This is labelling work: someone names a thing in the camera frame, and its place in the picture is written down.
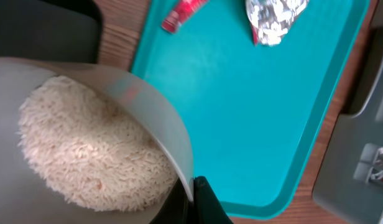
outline black object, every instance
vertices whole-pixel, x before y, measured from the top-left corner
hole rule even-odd
[[[92,0],[0,0],[0,57],[96,63],[101,30]]]
[[[150,224],[232,224],[205,177],[194,180],[194,197],[192,205],[178,180]]]

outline rice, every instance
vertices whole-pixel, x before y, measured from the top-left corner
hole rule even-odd
[[[139,211],[176,181],[164,153],[130,116],[69,78],[47,80],[20,112],[25,159],[68,203]]]

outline tray rim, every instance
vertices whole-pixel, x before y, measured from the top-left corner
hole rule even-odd
[[[160,7],[162,6],[162,4],[159,4],[160,1],[163,0],[151,1],[149,11],[147,12],[147,18],[144,24],[144,28],[141,34],[141,39],[139,41],[139,45],[137,46],[136,54],[131,67],[131,72],[136,76],[140,77],[141,79],[144,79],[146,68],[149,67],[148,64],[150,62],[150,58],[144,56],[151,54],[152,47],[150,46],[154,44],[154,41],[152,41],[152,39],[154,40],[154,38],[152,37],[154,37],[154,34],[161,29],[161,27],[159,27],[158,29],[150,29],[150,27],[152,27],[151,25],[156,21],[156,19],[160,21],[164,19],[156,18],[157,16],[160,16],[159,13],[157,13],[159,12]],[[346,62],[349,59],[349,55],[353,49],[355,40],[359,34],[365,15],[367,14],[367,11],[369,9],[371,0],[350,1],[352,4],[350,12],[346,16],[346,21],[343,26],[340,39],[336,45],[333,57],[331,58],[331,62],[327,68],[325,78],[321,83],[320,90],[317,94],[315,103],[311,110],[311,115],[309,116],[309,119],[305,125],[305,129],[302,133],[300,143],[298,144],[297,150],[295,151],[295,156],[290,166],[295,167],[296,165],[298,165],[297,167],[300,167],[299,172],[290,172],[291,170],[293,170],[292,168],[288,170],[287,177],[284,180],[283,187],[279,192],[277,198],[265,207],[242,205],[231,202],[221,202],[221,205],[223,206],[224,210],[229,216],[270,220],[271,218],[280,215],[290,205],[295,195],[295,192],[297,191],[300,179],[302,178],[307,162],[310,158],[311,150],[313,149],[316,143],[318,133],[320,132],[321,125],[325,119],[328,107],[331,104],[331,99],[335,93],[336,87],[338,86],[339,79],[342,76]],[[353,13],[359,14],[358,20],[352,18]],[[328,75],[329,73],[337,73],[337,75],[333,75],[331,77]],[[293,182],[292,187],[284,187],[285,185],[287,185],[288,182]]]

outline wood grain surface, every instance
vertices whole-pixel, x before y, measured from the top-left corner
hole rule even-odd
[[[137,44],[141,37],[145,17],[149,8],[149,0],[95,0],[104,15],[103,41],[99,54],[101,64],[110,65],[125,70],[131,67]],[[311,192],[318,171],[330,140],[339,112],[353,87],[354,80],[364,60],[364,52],[369,36],[371,21],[378,0],[372,0],[366,19],[360,30],[358,39],[348,60],[348,64],[338,83],[335,95],[331,101],[326,118],[321,127],[310,160],[299,184],[293,202],[283,214],[267,223],[343,223],[336,216],[317,206]],[[233,218],[236,224],[260,223],[256,220]]]

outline gray plastic part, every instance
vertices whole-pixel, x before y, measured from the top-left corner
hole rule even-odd
[[[131,114],[158,142],[193,200],[193,152],[187,130],[157,90],[130,73],[102,65],[0,58],[0,224],[143,224],[162,206],[160,202],[133,213],[94,212],[67,204],[29,168],[17,146],[19,107],[32,90],[58,74],[109,96]]]
[[[43,1],[0,0],[0,57],[96,63],[100,30],[91,17]]]
[[[351,105],[354,114],[339,116],[313,189],[318,205],[351,223],[383,218],[383,189],[368,182],[383,147],[383,1],[371,26],[374,41]]]

